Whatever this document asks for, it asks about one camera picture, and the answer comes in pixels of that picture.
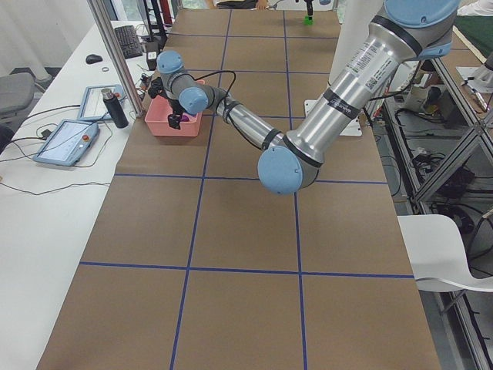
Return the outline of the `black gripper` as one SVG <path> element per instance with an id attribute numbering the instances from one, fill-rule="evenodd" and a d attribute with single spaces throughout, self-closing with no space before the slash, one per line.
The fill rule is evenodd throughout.
<path id="1" fill-rule="evenodd" d="M 184 114 L 184 108 L 181 106 L 178 99 L 167 99 L 169 106 L 171 107 L 172 114 L 168 115 L 169 127 L 175 130 L 180 130 L 180 124 L 182 115 Z"/>

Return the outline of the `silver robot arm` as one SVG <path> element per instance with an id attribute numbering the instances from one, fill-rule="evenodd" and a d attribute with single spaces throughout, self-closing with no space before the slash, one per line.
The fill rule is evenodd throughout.
<path id="1" fill-rule="evenodd" d="M 178 52 L 157 57 L 167 99 L 187 113 L 209 109 L 261 150 L 260 182 L 271 192 L 292 194 L 310 186 L 324 154 L 402 62 L 449 53 L 457 1 L 386 1 L 368 25 L 369 35 L 304 121 L 282 133 L 218 87 L 197 83 Z"/>

